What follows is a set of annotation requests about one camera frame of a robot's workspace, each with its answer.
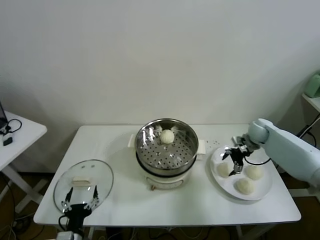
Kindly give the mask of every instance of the cable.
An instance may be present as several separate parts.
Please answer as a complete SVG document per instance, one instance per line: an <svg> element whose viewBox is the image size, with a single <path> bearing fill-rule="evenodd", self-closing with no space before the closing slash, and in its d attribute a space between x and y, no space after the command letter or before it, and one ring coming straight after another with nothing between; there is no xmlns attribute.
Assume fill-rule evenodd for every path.
<svg viewBox="0 0 320 240"><path fill-rule="evenodd" d="M202 234L204 228L202 227L200 232L196 235L196 236L188 236L181 227L179 227L179 230L183 233L183 235L185 235L188 239L197 239L198 237L200 237L200 235Z"/></svg>
<svg viewBox="0 0 320 240"><path fill-rule="evenodd" d="M35 238L39 237L39 235L44 231L45 226L42 226L42 229L40 230L40 232L38 232L37 235L35 235L34 237L30 238L29 240L34 240Z"/></svg>
<svg viewBox="0 0 320 240"><path fill-rule="evenodd" d="M315 137L311 132L309 132L309 131L307 132L307 134L310 135L310 136L313 138L313 142L314 142L314 145L313 145L313 146L316 148L316 147L317 147L316 137Z"/></svg>
<svg viewBox="0 0 320 240"><path fill-rule="evenodd" d="M160 234L160 235L158 235L157 237L152 237L151 236L151 228L148 228L148 234L149 234L149 238L151 239L151 240L157 240L157 239L159 239L159 238L161 238L161 237L163 237L163 236L165 236L165 235L169 235L171 238L173 238L174 240L178 240L172 233L170 233L170 232L165 232L165 233L162 233L162 234Z"/></svg>
<svg viewBox="0 0 320 240"><path fill-rule="evenodd" d="M62 230L65 231L66 228L64 226L62 226L62 224L61 224L61 219L63 219L63 218L67 218L67 216L66 215L60 216L58 219L58 223L59 223L60 228L62 228Z"/></svg>
<svg viewBox="0 0 320 240"><path fill-rule="evenodd" d="M313 122L297 137L301 139L312 128L312 126L315 125L319 120L320 120L320 113L316 116Z"/></svg>
<svg viewBox="0 0 320 240"><path fill-rule="evenodd" d="M132 235L131 235L131 238L130 240L133 240L135 238L135 236L137 235L138 231L136 231L135 228L133 228L133 231L132 231Z"/></svg>
<svg viewBox="0 0 320 240"><path fill-rule="evenodd" d="M10 239L11 233L13 233L14 239L17 239L16 233L14 232L14 230L12 229L12 227L11 227L10 225L4 226L2 229L0 229L0 231L4 230L5 228L9 228L9 230L6 231L6 232L2 235L2 237L0 238L0 240L3 239L3 238L5 237L5 235L7 235L7 233L9 233L9 232L10 232L10 234L9 234L9 238L8 238L8 239Z"/></svg>
<svg viewBox="0 0 320 240"><path fill-rule="evenodd" d="M13 131L10 131L12 128L11 128L11 126L9 125L12 121L17 121L17 122L19 122L20 123L20 126L17 128L17 129L15 129L15 130L13 130ZM16 131L18 131L19 129L21 129L22 128L22 122L19 120L19 119L16 119L16 118L13 118L13 119L11 119L10 121L8 121L7 123L6 123L6 125L5 125L5 127L4 127L4 130L5 131L0 131L0 134L1 135L6 135L6 134L13 134L13 133L15 133Z"/></svg>
<svg viewBox="0 0 320 240"><path fill-rule="evenodd" d="M8 123L7 123L6 125L9 126L9 124L10 124L12 121L17 121L17 122L19 122L19 123L20 123L20 126L19 126L17 129L15 129L15 130L13 130L13 131L10 131L11 134L15 133L16 131L18 131L19 129L22 128L22 122L21 122L19 119L16 119L16 118L11 119L10 121L8 121Z"/></svg>
<svg viewBox="0 0 320 240"><path fill-rule="evenodd" d="M207 240L207 239L208 239L208 237L209 237L210 232L211 232L211 230L212 230L212 229L214 229L214 227L213 227L213 226L209 227L209 230L208 230L208 232L207 232L207 234L206 234L206 236L204 237L204 239L203 239L203 240Z"/></svg>
<svg viewBox="0 0 320 240"><path fill-rule="evenodd" d="M249 162L249 161L246 159L245 156L244 156L244 160L245 160L248 164L251 164L251 165L254 165L254 166L260 166L260 165L264 165L264 164L268 163L268 162L271 160L271 158L269 158L267 161L264 161L264 162L262 162L262 163Z"/></svg>
<svg viewBox="0 0 320 240"><path fill-rule="evenodd" d="M7 187L9 188L9 191L11 193L12 203L13 203L13 220L15 220L16 219L16 201L15 201L14 193L12 192L12 189L11 189L11 187L9 185L9 182L4 177L3 173L1 174L1 177L5 181L5 184L7 185Z"/></svg>
<svg viewBox="0 0 320 240"><path fill-rule="evenodd" d="M36 212L33 212L33 213L28 214L28 215L25 215L25 216L22 216L22 217L18 217L15 220L17 221L17 220L21 220L21 219L25 219L25 218L31 217L31 216L35 215L35 213Z"/></svg>
<svg viewBox="0 0 320 240"><path fill-rule="evenodd" d="M121 231L119 231L119 232L117 232L117 233L115 233L115 234L111 235L110 237L108 237L108 240L110 240L111 238L113 238L114 236L116 236L116 235L118 235L118 234L120 234L120 233L121 233Z"/></svg>

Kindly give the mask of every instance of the metal rim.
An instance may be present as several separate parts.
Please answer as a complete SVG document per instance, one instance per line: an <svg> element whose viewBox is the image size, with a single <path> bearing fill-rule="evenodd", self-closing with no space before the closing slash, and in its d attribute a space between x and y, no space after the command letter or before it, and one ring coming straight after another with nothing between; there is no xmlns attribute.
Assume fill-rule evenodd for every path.
<svg viewBox="0 0 320 240"><path fill-rule="evenodd" d="M176 132L175 132L175 137L176 137L175 141L176 142L169 144L168 149L170 149L170 148L171 149L165 150L165 151L162 148L163 146L164 146L164 148L166 148L165 144L162 144L160 146L160 149L159 148L156 149L157 147L159 147L156 145L156 142L160 141L160 139L157 136L156 126L160 126L160 128L162 129L162 127L164 127L164 125L169 125L169 128L171 126L177 127ZM151 140L147 139L147 141L146 140L142 141L142 135L145 135L146 133L148 133L148 131L152 131L152 130L154 130L154 134L151 133L150 135L148 135L148 138L153 138L153 139L151 139ZM172 176L178 176L181 174L181 172L184 173L189 168L192 167L192 165L195 161L195 158L197 156L199 140L198 140L198 136L197 136L196 132L187 123L180 121L180 120L177 120L177 119L172 119L172 118L161 118L161 119L156 119L156 120L150 121L140 128L140 130L138 131L138 133L135 137L134 146L135 146L135 151L136 151L136 155L137 155L137 160L140 165L144 165L144 169L148 169L148 172L151 172L153 175L157 175L159 177L168 177L169 178ZM162 154L165 153L166 155L163 155L163 157L160 157L160 155L156 156L156 154L161 154L161 153ZM168 157L168 153L172 153L172 154L169 154L170 157L172 157L171 155L175 155L174 157L172 157L173 159Z"/></svg>
<svg viewBox="0 0 320 240"><path fill-rule="evenodd" d="M137 162L139 163L140 167L141 167L143 170L145 170L148 174L151 174L151 175L156 176L156 177L158 177L158 178L165 178L165 179L175 178L175 177L178 177L178 176L180 176L180 175L185 174L187 171L190 170L190 168L195 164L195 162L196 162L196 160L197 160L197 159L195 159L195 160L191 163L190 167L187 168L185 171L182 171L181 173L174 174L174 175L159 175L159 174L154 173L154 172L150 171L149 169L147 169L147 168L140 162L137 153L135 153L135 157L136 157Z"/></svg>
<svg viewBox="0 0 320 240"><path fill-rule="evenodd" d="M106 165L108 166L108 168L111 170L112 182L111 182L110 190L109 190L109 192L107 193L107 195L105 196L104 200L106 200L106 199L109 197L109 195L110 195L110 193L111 193L111 190L112 190L112 188L114 187L114 181L115 181L114 171L112 170L111 166L110 166L108 163L106 163L105 161L98 160L98 159L90 159L90 160L80 161L80 162L72 165L71 167L69 167L66 171L64 171L64 173L59 177L58 181L55 183L54 190L53 190L53 202L54 202L55 207L56 207L59 211L60 211L60 209L59 209L59 207L57 206L56 201L55 201L55 192L56 192L56 188L57 188L57 185L58 185L59 180L60 180L65 174L67 174L67 172L68 172L71 168L73 168L74 166L79 165L79 164L82 164L82 163L84 163L84 162L88 162L88 161L98 161L98 162L102 162L102 163L106 164Z"/></svg>

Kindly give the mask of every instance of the dough ball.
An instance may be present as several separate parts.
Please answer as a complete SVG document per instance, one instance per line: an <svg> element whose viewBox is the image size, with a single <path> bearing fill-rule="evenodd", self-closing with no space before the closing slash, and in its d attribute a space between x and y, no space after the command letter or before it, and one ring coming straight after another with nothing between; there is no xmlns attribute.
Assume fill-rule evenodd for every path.
<svg viewBox="0 0 320 240"><path fill-rule="evenodd" d="M245 168L246 175L252 180L259 180L263 177L264 172L260 166L247 166Z"/></svg>
<svg viewBox="0 0 320 240"><path fill-rule="evenodd" d="M247 178L241 178L235 183L236 189L245 195L250 195L255 191L255 185Z"/></svg>
<svg viewBox="0 0 320 240"><path fill-rule="evenodd" d="M164 144L172 144L175 140L175 134L171 130L163 130L160 135L160 140Z"/></svg>
<svg viewBox="0 0 320 240"><path fill-rule="evenodd" d="M227 178L229 177L229 174L231 172L230 168L229 168L229 164L228 162L223 162L220 163L217 167L216 170L218 172L218 174L223 177L223 178Z"/></svg>

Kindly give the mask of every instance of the table leg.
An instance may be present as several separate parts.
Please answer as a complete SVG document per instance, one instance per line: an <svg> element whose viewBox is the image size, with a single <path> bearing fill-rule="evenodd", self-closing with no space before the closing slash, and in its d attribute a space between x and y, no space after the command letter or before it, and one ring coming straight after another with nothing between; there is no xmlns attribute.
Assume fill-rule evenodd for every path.
<svg viewBox="0 0 320 240"><path fill-rule="evenodd" d="M11 187L11 185L12 185L12 181L11 180L8 182L8 185ZM0 202L2 201L2 199L4 198L4 196L6 195L6 193L9 190L9 186L8 185L5 185L4 189L0 193Z"/></svg>
<svg viewBox="0 0 320 240"><path fill-rule="evenodd" d="M43 196L35 190L40 190L45 185L43 181L40 181L37 186L35 186L36 188L33 189L11 166L6 166L4 169L2 169L2 172L28 195L28 201L22 200L23 203L19 206L18 210L21 211L21 207L23 205L27 205L30 200L40 204Z"/></svg>
<svg viewBox="0 0 320 240"><path fill-rule="evenodd" d="M316 197L320 202L320 192L313 187L309 188L299 188L299 189L289 189L291 197L300 198L300 197Z"/></svg>
<svg viewBox="0 0 320 240"><path fill-rule="evenodd" d="M92 240L92 238L94 237L94 233L95 233L95 227L92 226L92 227L90 227L89 233L88 233L88 239L89 240Z"/></svg>
<svg viewBox="0 0 320 240"><path fill-rule="evenodd" d="M32 189L35 192L40 191L46 184L48 183L47 180L41 179L36 185L35 187ZM31 201L31 197L29 195L25 196L24 199L21 200L21 202L18 203L17 206L15 206L15 212L16 213L20 213L27 205L28 203Z"/></svg>
<svg viewBox="0 0 320 240"><path fill-rule="evenodd" d="M270 229L272 229L276 224L268 224L268 225L257 225L252 228L245 235L239 237L239 240L255 240L259 238L262 234L266 233Z"/></svg>

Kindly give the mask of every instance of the white shelf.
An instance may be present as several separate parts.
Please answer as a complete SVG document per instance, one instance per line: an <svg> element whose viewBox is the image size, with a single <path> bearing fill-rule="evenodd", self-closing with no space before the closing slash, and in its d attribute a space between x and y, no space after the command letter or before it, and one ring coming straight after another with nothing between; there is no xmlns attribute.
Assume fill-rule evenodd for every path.
<svg viewBox="0 0 320 240"><path fill-rule="evenodd" d="M304 93L302 94L302 97L320 113L320 97L311 98L305 95Z"/></svg>

